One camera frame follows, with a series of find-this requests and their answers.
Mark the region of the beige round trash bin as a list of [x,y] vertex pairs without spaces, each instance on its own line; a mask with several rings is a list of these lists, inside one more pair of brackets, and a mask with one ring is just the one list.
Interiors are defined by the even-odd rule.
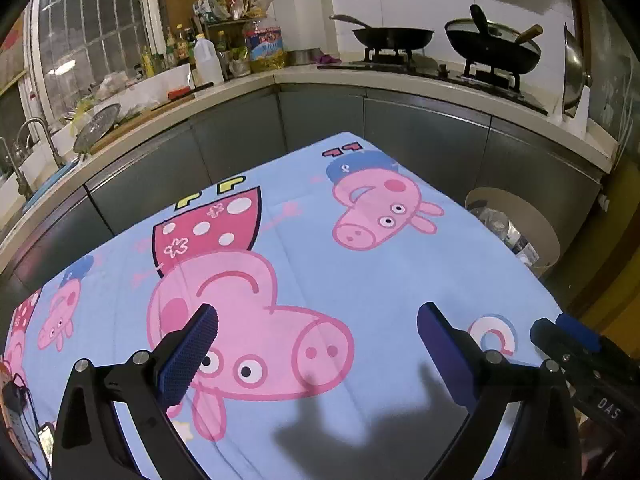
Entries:
[[559,260],[561,246],[552,225],[521,197],[500,188],[474,188],[464,206],[537,278]]

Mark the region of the grey kitchen cabinets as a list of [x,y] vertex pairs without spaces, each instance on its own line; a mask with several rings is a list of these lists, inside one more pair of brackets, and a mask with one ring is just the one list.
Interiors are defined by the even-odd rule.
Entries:
[[17,211],[1,237],[2,304],[18,304],[77,258],[207,185],[308,146],[332,159],[366,144],[457,203],[481,187],[527,200],[562,248],[573,243],[612,168],[593,136],[446,84],[239,81],[116,136],[31,210]]

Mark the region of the barred kitchen window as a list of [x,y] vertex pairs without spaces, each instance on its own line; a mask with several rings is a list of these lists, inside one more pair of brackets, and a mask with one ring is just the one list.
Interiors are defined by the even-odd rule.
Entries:
[[103,79],[131,72],[148,45],[141,0],[38,0],[38,47],[55,118]]

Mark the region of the blue cartoon pig tablecloth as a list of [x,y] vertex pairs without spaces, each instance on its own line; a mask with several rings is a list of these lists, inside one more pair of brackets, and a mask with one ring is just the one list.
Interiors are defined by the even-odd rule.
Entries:
[[76,361],[124,362],[210,304],[218,335],[168,412],[210,478],[421,479],[465,418],[416,328],[430,301],[530,365],[530,326],[560,312],[379,148],[308,146],[178,200],[9,306],[1,362],[55,422]]

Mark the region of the wooden cutting board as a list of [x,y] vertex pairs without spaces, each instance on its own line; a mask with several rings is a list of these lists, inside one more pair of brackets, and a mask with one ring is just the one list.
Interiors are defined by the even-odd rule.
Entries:
[[95,155],[96,153],[99,153],[99,151],[102,151],[107,147],[107,145],[112,144],[122,136],[126,136],[126,134],[130,133],[131,130],[134,130],[135,128],[146,124],[150,120],[155,119],[158,116],[163,115],[164,113],[170,112],[176,107],[182,104],[186,104],[187,102],[190,102],[194,99],[194,93],[190,94],[190,96],[183,96],[178,100],[171,101],[157,108],[154,108],[154,110],[147,110],[146,112],[139,114],[136,117],[127,120],[126,122],[123,122],[119,126],[111,128],[111,130],[103,138],[97,140],[96,143],[93,144],[93,146],[89,150],[89,154]]

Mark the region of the steel wok lid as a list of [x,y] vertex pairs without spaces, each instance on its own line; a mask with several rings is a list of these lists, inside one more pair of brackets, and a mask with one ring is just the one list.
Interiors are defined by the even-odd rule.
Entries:
[[592,78],[587,73],[586,62],[578,40],[564,28],[565,68],[564,89],[562,97],[562,111],[565,115],[574,117],[582,99],[582,92],[590,88]]

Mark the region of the round mesh strainer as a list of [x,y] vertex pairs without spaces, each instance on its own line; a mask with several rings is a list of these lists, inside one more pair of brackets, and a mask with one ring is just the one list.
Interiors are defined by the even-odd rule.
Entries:
[[99,110],[80,130],[73,150],[77,155],[88,155],[93,145],[104,138],[116,124],[120,104],[107,105]]

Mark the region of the steel sink faucet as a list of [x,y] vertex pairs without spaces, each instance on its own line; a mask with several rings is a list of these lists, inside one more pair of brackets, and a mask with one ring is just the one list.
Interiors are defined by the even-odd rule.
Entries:
[[62,169],[66,160],[58,152],[47,123],[40,117],[25,120],[9,146],[1,138],[1,166],[8,166],[17,182],[18,194],[30,200],[47,177]]

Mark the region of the black wok with lid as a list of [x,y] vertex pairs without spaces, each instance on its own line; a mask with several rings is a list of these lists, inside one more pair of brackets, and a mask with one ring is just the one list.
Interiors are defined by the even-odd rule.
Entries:
[[513,75],[531,72],[541,58],[535,39],[544,33],[539,24],[524,32],[489,21],[476,3],[470,6],[469,18],[456,18],[445,25],[451,47],[465,59],[466,68],[482,64]]

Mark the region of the white plastic jug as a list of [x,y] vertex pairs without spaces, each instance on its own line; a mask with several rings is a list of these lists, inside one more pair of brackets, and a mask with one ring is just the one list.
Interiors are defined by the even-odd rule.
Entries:
[[223,84],[224,73],[214,44],[198,34],[193,48],[195,65],[204,84]]

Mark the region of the black gas stove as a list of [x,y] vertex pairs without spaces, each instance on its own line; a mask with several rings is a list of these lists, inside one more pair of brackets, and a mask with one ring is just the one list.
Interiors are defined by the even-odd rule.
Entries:
[[454,66],[428,58],[421,53],[411,51],[375,51],[364,50],[362,60],[339,61],[328,54],[318,58],[316,65],[319,70],[368,70],[458,84],[480,92],[489,93],[496,98],[508,100],[533,110],[544,116],[548,110],[537,98],[521,89],[520,77],[511,73],[503,73],[490,68],[481,70],[474,64],[463,70],[456,70]]

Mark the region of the large cooking oil bottle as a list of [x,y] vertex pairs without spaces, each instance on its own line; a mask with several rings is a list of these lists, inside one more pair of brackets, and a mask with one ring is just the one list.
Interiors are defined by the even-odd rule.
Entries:
[[283,45],[282,30],[271,16],[261,16],[247,22],[243,36],[248,52],[248,62],[253,73],[280,70],[288,56]]

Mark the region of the black frying pan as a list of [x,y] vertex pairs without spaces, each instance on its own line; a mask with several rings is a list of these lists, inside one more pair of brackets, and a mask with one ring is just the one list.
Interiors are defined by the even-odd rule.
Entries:
[[355,25],[352,31],[357,40],[368,49],[414,51],[425,48],[433,39],[431,29],[411,27],[376,27],[347,14],[333,14],[332,21]]

